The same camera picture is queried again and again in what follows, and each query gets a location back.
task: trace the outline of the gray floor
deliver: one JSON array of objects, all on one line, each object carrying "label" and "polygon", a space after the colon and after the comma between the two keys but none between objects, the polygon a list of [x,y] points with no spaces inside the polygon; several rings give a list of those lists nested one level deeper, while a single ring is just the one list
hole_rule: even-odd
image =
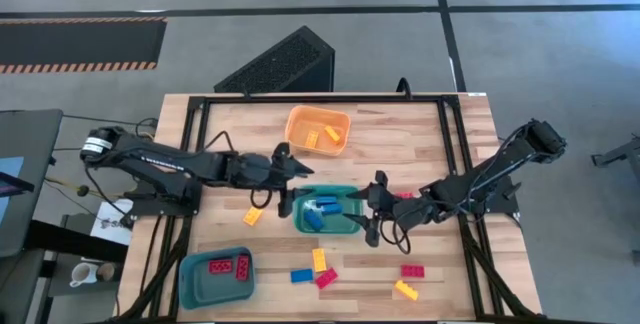
[{"label": "gray floor", "polygon": [[[0,11],[99,11],[348,4],[436,0],[0,0]],[[640,0],[449,0],[451,5],[640,3]],[[640,186],[625,163],[594,168],[592,153],[640,134],[640,13],[455,14],[469,91],[488,92],[498,131],[531,117],[549,120],[569,142],[550,166],[515,178],[525,240],[546,314],[636,323],[640,269]],[[57,107],[70,114],[136,120],[155,116],[162,96],[208,92],[225,75],[300,25],[337,50],[338,91],[388,91],[406,76],[416,91],[452,91],[438,15],[315,15],[171,19],[158,69],[149,72],[0,76],[0,110]],[[92,123],[65,120],[59,146],[77,146]],[[51,175],[86,182],[75,153]],[[109,191],[127,189],[100,172]],[[87,200],[92,209],[97,202]],[[57,223],[79,212],[45,189],[36,217]],[[112,293],[57,299],[51,323],[106,318]]]}]

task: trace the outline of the white paper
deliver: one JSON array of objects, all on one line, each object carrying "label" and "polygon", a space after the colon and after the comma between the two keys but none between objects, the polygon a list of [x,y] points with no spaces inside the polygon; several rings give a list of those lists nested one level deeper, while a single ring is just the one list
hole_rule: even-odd
[{"label": "white paper", "polygon": [[[133,202],[129,199],[119,199],[114,203],[123,212],[131,210]],[[98,218],[93,222],[91,236],[110,240],[123,245],[131,243],[131,230],[120,225],[122,213],[114,209],[109,203],[102,202],[98,211]]]}]

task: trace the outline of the teal tray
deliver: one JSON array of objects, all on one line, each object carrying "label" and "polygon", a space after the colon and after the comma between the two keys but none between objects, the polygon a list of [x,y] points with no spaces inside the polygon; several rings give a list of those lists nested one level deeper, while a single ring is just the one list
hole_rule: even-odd
[{"label": "teal tray", "polygon": [[[249,256],[249,277],[236,280],[238,256]],[[233,270],[224,274],[209,274],[209,261],[232,259]],[[248,299],[255,290],[253,256],[245,247],[235,247],[185,257],[180,263],[178,295],[185,309],[196,309],[234,300]]]},{"label": "teal tray", "polygon": [[313,230],[304,220],[304,202],[314,199],[319,195],[335,195],[338,204],[342,205],[342,212],[347,214],[362,215],[362,200],[347,198],[347,194],[358,191],[358,188],[349,185],[307,185],[302,189],[314,189],[311,194],[301,196],[293,202],[293,224],[296,229],[307,234],[355,234],[360,226],[340,214],[323,216],[324,227],[319,231]]}]

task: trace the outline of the white mug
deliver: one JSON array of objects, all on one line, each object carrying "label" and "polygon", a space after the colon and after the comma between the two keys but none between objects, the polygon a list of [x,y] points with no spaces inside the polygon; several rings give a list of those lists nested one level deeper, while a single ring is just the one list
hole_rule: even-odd
[{"label": "white mug", "polygon": [[73,271],[71,271],[71,282],[69,283],[69,286],[76,288],[80,286],[80,284],[91,284],[97,282],[97,271],[98,266],[95,264],[80,263],[76,265],[76,267],[73,268]]}]

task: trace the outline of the black floor mat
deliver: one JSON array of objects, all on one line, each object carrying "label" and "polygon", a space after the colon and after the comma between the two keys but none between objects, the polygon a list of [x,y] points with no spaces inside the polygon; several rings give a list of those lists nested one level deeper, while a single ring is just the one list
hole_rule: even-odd
[{"label": "black floor mat", "polygon": [[0,73],[149,70],[166,18],[0,20]]}]

